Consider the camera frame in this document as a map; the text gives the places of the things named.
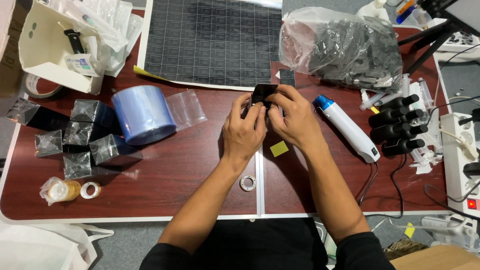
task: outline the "blue plastic film roll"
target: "blue plastic film roll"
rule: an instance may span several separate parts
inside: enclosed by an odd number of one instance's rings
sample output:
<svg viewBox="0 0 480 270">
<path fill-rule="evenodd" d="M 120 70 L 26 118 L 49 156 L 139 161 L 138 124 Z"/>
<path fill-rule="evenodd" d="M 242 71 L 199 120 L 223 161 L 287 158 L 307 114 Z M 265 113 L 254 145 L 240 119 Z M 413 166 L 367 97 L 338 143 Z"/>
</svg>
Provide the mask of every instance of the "blue plastic film roll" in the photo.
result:
<svg viewBox="0 0 480 270">
<path fill-rule="evenodd" d="M 177 128 L 158 87 L 130 87 L 115 93 L 112 102 L 123 136 L 129 145 L 158 141 Z"/>
</svg>

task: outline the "floor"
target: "floor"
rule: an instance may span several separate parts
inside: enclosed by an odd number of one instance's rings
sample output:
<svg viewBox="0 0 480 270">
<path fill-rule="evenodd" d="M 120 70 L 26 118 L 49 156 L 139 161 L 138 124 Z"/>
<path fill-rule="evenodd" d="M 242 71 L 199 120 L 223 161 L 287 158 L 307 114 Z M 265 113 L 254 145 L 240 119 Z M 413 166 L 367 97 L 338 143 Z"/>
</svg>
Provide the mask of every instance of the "floor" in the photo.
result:
<svg viewBox="0 0 480 270">
<path fill-rule="evenodd" d="M 146 0 L 129 0 L 136 7 L 144 7 Z M 341 12 L 356 13 L 356 11 L 370 0 L 284 0 L 283 12 L 291 12 L 295 9 L 308 6 L 322 6 Z M 387 11 L 393 18 L 393 8 Z M 462 96 L 472 97 L 479 93 L 480 85 L 480 64 L 476 62 L 448 64 L 442 69 L 445 87 L 449 97 L 459 92 Z M 13 104 L 15 98 L 0 98 L 0 115 L 5 115 L 8 108 Z M 478 108 L 479 104 L 465 102 L 452 105 L 453 111 L 471 113 L 472 109 Z M 5 118 L 0 118 L 0 158 L 6 157 L 13 134 L 14 123 Z M 480 125 L 476 126 L 476 136 L 480 138 Z M 420 225 L 422 216 L 404 216 L 400 220 L 393 220 L 395 224 L 406 225 L 411 222 Z M 368 223 L 373 228 L 382 217 L 370 217 Z M 96 223 L 95 226 L 104 229 L 112 229 L 115 235 L 101 239 L 95 243 L 98 259 L 93 263 L 91 270 L 116 269 L 132 270 L 138 269 L 140 263 L 149 249 L 156 243 L 159 235 L 163 232 L 167 222 L 120 222 L 120 223 Z M 394 241 L 405 237 L 403 230 L 396 228 L 385 221 L 374 233 L 380 239 L 382 247 L 387 247 Z M 412 239 L 414 241 L 429 244 L 433 238 L 424 230 L 416 230 Z"/>
</svg>

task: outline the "wooden desk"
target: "wooden desk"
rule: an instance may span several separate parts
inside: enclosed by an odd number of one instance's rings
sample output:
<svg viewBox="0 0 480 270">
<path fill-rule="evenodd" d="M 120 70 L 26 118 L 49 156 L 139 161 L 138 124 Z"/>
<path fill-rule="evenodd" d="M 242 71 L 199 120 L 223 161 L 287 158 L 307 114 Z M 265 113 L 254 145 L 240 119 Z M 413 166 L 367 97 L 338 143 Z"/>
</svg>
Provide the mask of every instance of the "wooden desk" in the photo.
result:
<svg viewBox="0 0 480 270">
<path fill-rule="evenodd" d="M 134 12 L 143 15 L 143 11 Z M 414 29 L 397 30 L 400 37 L 416 32 Z M 132 67 L 137 62 L 138 48 L 139 42 L 117 78 L 105 77 L 100 95 L 71 91 L 65 98 L 54 102 L 35 101 L 69 115 L 76 98 L 98 99 L 111 106 L 112 88 L 122 90 L 131 86 L 155 85 L 162 89 L 166 97 L 186 90 L 186 86 L 134 74 Z M 273 64 L 272 74 L 280 66 Z M 437 70 L 433 59 L 429 59 L 415 75 L 413 79 L 424 77 L 430 90 L 434 91 Z M 320 93 L 334 99 L 364 131 L 369 132 L 367 118 L 372 112 L 358 109 L 360 96 L 357 90 L 338 90 L 302 74 L 296 74 L 296 84 L 308 100 L 313 100 Z M 96 179 L 103 185 L 102 192 L 90 200 L 78 197 L 71 202 L 47 206 L 38 194 L 39 188 L 52 176 L 63 178 L 63 163 L 36 159 L 34 135 L 42 131 L 17 124 L 6 171 L 0 182 L 0 219 L 16 224 L 169 220 L 218 163 L 223 146 L 222 125 L 230 111 L 231 102 L 242 94 L 236 91 L 194 89 L 208 120 L 143 146 L 144 160 L 114 178 Z M 444 94 L 440 90 L 437 104 L 444 103 Z M 335 161 L 356 195 L 369 177 L 371 166 L 352 154 L 350 146 L 337 136 L 334 128 L 320 119 L 319 122 Z M 308 175 L 303 168 L 303 157 L 292 146 L 288 146 L 290 151 L 273 158 L 269 147 L 279 141 L 278 135 L 268 133 L 263 150 L 257 152 L 242 174 L 256 175 L 257 188 L 252 192 L 244 192 L 237 180 L 223 205 L 220 219 L 305 216 L 306 213 L 315 212 Z M 398 209 L 396 191 L 388 177 L 398 165 L 398 159 L 382 157 L 379 160 L 379 175 L 362 205 L 364 211 Z M 425 197 L 422 187 L 429 183 L 444 190 L 443 165 L 437 165 L 432 173 L 420 176 L 406 166 L 396 178 L 406 199 L 406 210 L 441 209 Z M 91 179 L 80 180 L 81 184 L 89 181 Z"/>
</svg>

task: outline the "hand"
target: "hand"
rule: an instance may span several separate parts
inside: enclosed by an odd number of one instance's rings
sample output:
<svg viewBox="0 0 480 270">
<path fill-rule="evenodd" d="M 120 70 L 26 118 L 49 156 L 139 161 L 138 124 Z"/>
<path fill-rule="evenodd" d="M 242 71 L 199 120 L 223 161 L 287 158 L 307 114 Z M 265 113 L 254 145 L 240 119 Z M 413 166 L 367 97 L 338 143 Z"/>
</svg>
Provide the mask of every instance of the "hand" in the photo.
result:
<svg viewBox="0 0 480 270">
<path fill-rule="evenodd" d="M 276 93 L 269 95 L 265 100 L 272 102 L 268 116 L 273 129 L 287 142 L 302 152 L 318 143 L 324 143 L 320 125 L 313 115 L 310 102 L 295 88 L 278 85 Z M 284 118 L 280 116 L 278 106 L 282 107 Z"/>
<path fill-rule="evenodd" d="M 237 98 L 223 126 L 224 154 L 222 159 L 233 164 L 233 171 L 241 173 L 265 138 L 265 106 L 258 102 L 252 106 L 245 119 L 241 109 L 250 102 L 250 94 Z"/>
</svg>

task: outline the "white outlet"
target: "white outlet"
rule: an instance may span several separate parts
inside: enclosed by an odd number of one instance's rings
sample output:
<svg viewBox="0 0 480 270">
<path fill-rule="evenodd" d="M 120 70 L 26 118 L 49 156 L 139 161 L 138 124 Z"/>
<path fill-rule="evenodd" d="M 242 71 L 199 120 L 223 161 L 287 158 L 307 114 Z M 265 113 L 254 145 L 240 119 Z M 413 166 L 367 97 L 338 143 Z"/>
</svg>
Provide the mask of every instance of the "white outlet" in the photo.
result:
<svg viewBox="0 0 480 270">
<path fill-rule="evenodd" d="M 471 115 L 463 113 L 450 113 L 440 117 L 440 126 L 443 130 L 453 133 L 476 149 L 475 133 L 473 130 L 474 123 L 468 122 L 465 125 L 458 125 L 458 120 L 470 118 Z M 460 148 L 460 143 L 455 138 L 442 133 L 442 143 L 444 146 L 444 164 L 445 164 L 445 181 L 447 194 L 455 199 L 463 198 L 472 187 L 480 181 L 480 176 L 472 176 L 469 179 L 463 173 L 463 167 L 471 162 L 476 162 L 469 153 Z M 468 196 L 469 199 L 475 201 L 476 209 L 468 208 L 468 200 L 462 203 L 456 203 L 448 200 L 448 206 L 462 211 L 472 216 L 480 217 L 480 195 L 479 189 Z"/>
</svg>

